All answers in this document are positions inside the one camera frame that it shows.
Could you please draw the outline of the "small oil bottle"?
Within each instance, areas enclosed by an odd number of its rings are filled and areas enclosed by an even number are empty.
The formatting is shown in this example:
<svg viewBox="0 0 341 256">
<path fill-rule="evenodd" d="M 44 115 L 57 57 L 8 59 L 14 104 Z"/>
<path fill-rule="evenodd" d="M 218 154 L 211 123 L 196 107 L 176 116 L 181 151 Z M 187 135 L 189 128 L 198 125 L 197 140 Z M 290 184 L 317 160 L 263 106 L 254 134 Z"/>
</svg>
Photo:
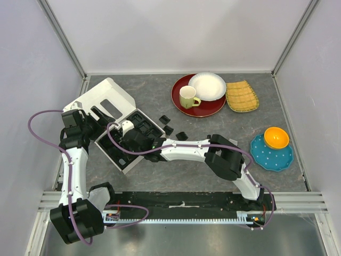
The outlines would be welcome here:
<svg viewBox="0 0 341 256">
<path fill-rule="evenodd" d="M 121 158 L 121 159 L 119 160 L 119 164 L 120 164 L 120 165 L 125 165 L 125 164 L 126 164 L 126 162 L 125 162 L 125 160 L 124 160 L 124 159 L 122 159 L 122 158 Z"/>
</svg>

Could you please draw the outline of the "black silver hair clipper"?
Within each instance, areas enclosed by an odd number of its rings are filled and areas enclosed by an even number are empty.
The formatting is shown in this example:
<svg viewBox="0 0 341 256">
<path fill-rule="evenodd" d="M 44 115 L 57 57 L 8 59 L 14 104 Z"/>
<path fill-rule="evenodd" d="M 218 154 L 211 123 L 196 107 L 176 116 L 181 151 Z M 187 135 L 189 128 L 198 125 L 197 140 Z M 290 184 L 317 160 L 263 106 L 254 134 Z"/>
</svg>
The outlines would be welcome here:
<svg viewBox="0 0 341 256">
<path fill-rule="evenodd" d="M 237 146 L 237 145 L 238 145 L 238 142 L 237 142 L 237 141 L 235 141 L 235 140 L 233 140 L 233 139 L 229 139 L 229 141 L 230 141 L 232 144 L 234 144 L 235 146 Z"/>
</svg>

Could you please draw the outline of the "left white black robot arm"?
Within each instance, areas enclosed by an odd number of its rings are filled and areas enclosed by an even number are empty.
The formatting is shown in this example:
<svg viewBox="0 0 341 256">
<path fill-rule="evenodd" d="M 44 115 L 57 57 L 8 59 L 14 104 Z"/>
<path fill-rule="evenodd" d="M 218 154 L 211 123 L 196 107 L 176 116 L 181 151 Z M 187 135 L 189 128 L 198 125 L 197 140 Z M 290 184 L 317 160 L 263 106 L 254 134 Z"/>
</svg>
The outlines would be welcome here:
<svg viewBox="0 0 341 256">
<path fill-rule="evenodd" d="M 50 211 L 52 224 L 66 244 L 77 241 L 92 244 L 94 236 L 102 234 L 102 212 L 117 204 L 109 182 L 86 190 L 86 164 L 90 142 L 96 139 L 103 126 L 83 109 L 64 109 L 64 128 L 59 149 L 63 159 L 63 185 L 58 207 Z"/>
</svg>

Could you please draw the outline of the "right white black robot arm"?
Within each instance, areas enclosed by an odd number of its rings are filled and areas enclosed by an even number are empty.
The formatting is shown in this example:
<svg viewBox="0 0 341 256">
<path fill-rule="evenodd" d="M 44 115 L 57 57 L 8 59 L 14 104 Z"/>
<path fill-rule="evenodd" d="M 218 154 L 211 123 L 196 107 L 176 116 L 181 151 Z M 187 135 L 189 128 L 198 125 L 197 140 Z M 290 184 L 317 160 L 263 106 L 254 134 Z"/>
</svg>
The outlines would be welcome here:
<svg viewBox="0 0 341 256">
<path fill-rule="evenodd" d="M 122 123 L 123 137 L 121 144 L 118 144 L 109 131 L 112 125 L 118 126 L 116 123 L 107 125 L 108 137 L 124 153 L 143 156 L 154 163 L 177 160 L 205 163 L 216 176 L 232 181 L 236 185 L 248 209 L 256 210 L 263 204 L 261 185 L 249 174 L 244 159 L 244 156 L 247 156 L 251 164 L 252 157 L 223 136 L 214 134 L 201 141 L 151 139 L 136 128 L 128 128 L 125 123 Z"/>
</svg>

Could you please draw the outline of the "white clipper kit box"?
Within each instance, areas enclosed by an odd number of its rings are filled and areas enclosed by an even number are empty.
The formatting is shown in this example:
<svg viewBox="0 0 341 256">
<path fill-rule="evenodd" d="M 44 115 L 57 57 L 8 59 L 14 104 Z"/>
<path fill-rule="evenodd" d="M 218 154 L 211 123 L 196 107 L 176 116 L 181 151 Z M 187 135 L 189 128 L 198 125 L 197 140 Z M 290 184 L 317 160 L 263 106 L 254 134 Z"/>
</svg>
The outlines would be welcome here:
<svg viewBox="0 0 341 256">
<path fill-rule="evenodd" d="M 134 98 L 115 83 L 112 78 L 104 79 L 98 85 L 66 105 L 63 108 L 64 112 L 82 109 L 90 116 L 90 121 L 96 121 L 94 127 L 99 130 L 92 135 L 91 140 L 94 141 L 96 146 L 123 174 L 131 170 L 143 157 L 126 154 L 110 141 L 106 127 L 101 126 L 97 122 L 99 118 L 91 111 L 93 106 L 96 106 L 103 113 L 115 119 L 114 122 L 118 124 L 118 128 L 112 126 L 110 129 L 112 138 L 117 142 L 123 136 L 121 124 L 126 120 L 133 122 L 135 127 L 143 127 L 144 130 L 147 130 L 149 127 L 154 128 L 159 131 L 159 134 L 162 134 L 162 138 L 166 136 L 165 131 L 144 112 L 139 110 L 136 107 Z M 119 164 L 121 158 L 125 160 L 125 165 Z"/>
</svg>

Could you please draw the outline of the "black comb guard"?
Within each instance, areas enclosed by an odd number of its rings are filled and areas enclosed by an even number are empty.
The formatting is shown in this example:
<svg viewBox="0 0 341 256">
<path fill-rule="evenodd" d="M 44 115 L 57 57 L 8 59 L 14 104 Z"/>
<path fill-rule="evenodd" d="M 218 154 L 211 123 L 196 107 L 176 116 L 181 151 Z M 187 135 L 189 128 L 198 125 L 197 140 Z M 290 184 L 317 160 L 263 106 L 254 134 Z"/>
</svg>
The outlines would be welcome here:
<svg viewBox="0 0 341 256">
<path fill-rule="evenodd" d="M 179 132 L 175 136 L 179 141 L 186 141 L 189 138 L 185 132 Z"/>
<path fill-rule="evenodd" d="M 159 118 L 159 121 L 165 125 L 167 125 L 171 119 L 169 117 L 167 117 L 166 115 L 162 115 L 160 118 Z"/>
<path fill-rule="evenodd" d="M 168 125 L 165 125 L 163 130 L 165 131 L 165 134 L 167 136 L 170 136 L 173 133 L 173 131 L 174 131 L 174 129 L 172 127 L 168 126 Z"/>
</svg>

